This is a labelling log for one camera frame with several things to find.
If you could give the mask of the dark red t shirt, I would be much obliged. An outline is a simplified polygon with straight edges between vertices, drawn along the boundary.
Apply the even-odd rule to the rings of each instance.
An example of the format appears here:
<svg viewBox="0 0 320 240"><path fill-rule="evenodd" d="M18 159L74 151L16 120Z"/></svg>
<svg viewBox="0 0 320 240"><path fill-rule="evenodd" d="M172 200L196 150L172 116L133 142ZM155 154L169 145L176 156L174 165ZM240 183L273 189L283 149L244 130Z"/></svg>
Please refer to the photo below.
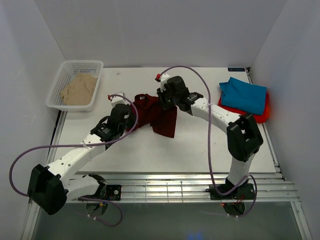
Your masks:
<svg viewBox="0 0 320 240"><path fill-rule="evenodd" d="M138 111L138 122L133 131L150 125L154 133L174 138L177 122L177 107L164 109L158 97L149 94L137 94L133 104Z"/></svg>

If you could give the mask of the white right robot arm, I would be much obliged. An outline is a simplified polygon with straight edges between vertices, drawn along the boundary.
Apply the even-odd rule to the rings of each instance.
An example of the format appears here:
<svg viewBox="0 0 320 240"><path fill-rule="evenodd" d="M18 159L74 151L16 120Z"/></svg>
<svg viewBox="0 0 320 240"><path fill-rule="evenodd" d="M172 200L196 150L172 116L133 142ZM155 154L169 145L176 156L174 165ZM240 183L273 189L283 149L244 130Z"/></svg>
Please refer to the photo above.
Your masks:
<svg viewBox="0 0 320 240"><path fill-rule="evenodd" d="M164 109L178 107L182 112L207 121L209 128L216 126L226 134L231 166L225 183L213 187L218 195L237 199L244 193L251 163L263 144L253 115L240 115L211 104L202 94L190 92L180 76L164 73L158 74L155 80L160 84L156 92Z"/></svg>

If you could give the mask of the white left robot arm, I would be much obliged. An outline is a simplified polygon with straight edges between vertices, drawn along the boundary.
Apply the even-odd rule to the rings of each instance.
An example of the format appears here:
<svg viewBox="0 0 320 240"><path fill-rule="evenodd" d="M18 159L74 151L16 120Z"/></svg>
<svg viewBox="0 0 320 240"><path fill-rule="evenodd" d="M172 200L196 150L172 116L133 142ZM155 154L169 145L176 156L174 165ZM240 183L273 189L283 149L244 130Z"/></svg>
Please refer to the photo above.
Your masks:
<svg viewBox="0 0 320 240"><path fill-rule="evenodd" d="M30 175L27 195L48 215L54 215L67 201L89 198L92 201L110 200L106 180L89 173L81 178L74 175L87 163L118 142L125 132L137 124L134 105L118 103L109 116L103 117L85 137L60 159L42 166L36 165Z"/></svg>

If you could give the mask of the beige t shirt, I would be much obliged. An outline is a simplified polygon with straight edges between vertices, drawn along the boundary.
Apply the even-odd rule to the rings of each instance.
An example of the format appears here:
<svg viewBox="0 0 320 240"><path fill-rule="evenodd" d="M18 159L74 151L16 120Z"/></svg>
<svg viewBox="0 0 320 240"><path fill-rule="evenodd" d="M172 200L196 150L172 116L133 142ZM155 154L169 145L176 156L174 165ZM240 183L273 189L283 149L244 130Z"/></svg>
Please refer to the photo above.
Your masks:
<svg viewBox="0 0 320 240"><path fill-rule="evenodd" d="M67 106L89 105L98 78L89 73L78 73L75 78L61 92L62 101Z"/></svg>

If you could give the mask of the white plastic basket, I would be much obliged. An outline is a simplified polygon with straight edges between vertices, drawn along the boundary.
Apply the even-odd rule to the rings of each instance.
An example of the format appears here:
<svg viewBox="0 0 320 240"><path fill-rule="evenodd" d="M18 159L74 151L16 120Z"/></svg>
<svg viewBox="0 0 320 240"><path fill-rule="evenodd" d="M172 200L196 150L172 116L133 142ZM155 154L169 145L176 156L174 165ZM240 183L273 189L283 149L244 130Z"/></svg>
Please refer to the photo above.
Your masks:
<svg viewBox="0 0 320 240"><path fill-rule="evenodd" d="M99 60L64 61L49 89L46 106L64 112L91 112L103 66Z"/></svg>

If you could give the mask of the blue table label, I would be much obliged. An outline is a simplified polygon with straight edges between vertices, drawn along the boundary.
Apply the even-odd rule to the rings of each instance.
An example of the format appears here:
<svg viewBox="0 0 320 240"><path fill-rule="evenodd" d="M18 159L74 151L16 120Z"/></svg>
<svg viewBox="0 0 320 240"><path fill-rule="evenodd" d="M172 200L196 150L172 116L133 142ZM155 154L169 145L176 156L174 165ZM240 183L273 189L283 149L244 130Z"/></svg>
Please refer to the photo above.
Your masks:
<svg viewBox="0 0 320 240"><path fill-rule="evenodd" d="M228 67L227 70L229 72L245 72L245 68L243 67Z"/></svg>

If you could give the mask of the folded blue t shirt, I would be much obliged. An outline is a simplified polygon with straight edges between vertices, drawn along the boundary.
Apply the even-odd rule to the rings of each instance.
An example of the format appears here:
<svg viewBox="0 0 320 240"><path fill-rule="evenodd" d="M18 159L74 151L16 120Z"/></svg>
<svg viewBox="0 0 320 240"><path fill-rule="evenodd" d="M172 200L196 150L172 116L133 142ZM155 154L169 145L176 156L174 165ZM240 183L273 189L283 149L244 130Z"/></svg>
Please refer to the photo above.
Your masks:
<svg viewBox="0 0 320 240"><path fill-rule="evenodd" d="M227 82L220 82L221 103L224 106L262 115L265 109L267 88L250 84L234 77Z"/></svg>

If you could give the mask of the folded orange red t shirt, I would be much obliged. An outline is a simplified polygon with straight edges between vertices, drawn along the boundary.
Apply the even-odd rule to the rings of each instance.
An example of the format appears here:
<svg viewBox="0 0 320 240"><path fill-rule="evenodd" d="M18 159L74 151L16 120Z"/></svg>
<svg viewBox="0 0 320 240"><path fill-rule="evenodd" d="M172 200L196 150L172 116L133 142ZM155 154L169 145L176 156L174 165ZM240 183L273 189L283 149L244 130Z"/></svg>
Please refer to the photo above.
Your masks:
<svg viewBox="0 0 320 240"><path fill-rule="evenodd" d="M227 111L237 113L240 115L246 114L246 112L243 110L222 105L222 94L220 95L220 98L218 101L218 106L227 110ZM267 92L266 97L265 97L265 107L264 107L264 111L263 111L262 115L253 114L253 117L258 124L262 124L268 120L269 116L270 116L270 103L269 103L269 93Z"/></svg>

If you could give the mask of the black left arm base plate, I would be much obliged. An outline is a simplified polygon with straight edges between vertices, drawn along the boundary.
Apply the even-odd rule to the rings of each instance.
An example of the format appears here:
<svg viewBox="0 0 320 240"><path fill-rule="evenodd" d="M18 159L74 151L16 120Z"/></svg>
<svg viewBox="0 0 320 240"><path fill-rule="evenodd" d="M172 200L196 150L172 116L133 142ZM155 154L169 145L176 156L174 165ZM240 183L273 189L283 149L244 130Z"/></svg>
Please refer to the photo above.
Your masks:
<svg viewBox="0 0 320 240"><path fill-rule="evenodd" d="M107 201L120 201L122 186L120 184L107 184L103 193L103 199Z"/></svg>

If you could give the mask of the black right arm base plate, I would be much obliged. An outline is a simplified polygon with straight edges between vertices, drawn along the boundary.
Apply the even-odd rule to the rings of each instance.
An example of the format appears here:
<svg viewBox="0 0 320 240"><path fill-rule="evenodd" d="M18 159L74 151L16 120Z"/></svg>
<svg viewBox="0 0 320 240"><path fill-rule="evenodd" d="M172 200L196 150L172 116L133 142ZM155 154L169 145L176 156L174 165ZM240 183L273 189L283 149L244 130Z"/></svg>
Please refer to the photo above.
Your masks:
<svg viewBox="0 0 320 240"><path fill-rule="evenodd" d="M209 193L211 200L253 200L256 196L254 185L251 183L237 187L228 195L218 194L212 184L205 190L205 192Z"/></svg>

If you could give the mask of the aluminium rail frame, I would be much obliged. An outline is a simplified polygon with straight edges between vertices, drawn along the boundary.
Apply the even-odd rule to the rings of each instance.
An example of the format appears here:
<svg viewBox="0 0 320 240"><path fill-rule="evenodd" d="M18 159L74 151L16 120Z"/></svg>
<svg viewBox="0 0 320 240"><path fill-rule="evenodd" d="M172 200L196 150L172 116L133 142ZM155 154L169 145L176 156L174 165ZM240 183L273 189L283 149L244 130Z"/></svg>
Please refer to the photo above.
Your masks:
<svg viewBox="0 0 320 240"><path fill-rule="evenodd" d="M77 173L78 179L85 172ZM209 174L137 174L107 173L102 175L107 185L121 185L123 203L204 203L236 200L211 200L206 189L225 182L226 175L218 174L211 180ZM248 178L253 184L255 197L260 202L295 202L299 197L292 181L281 179L280 173L255 174Z"/></svg>

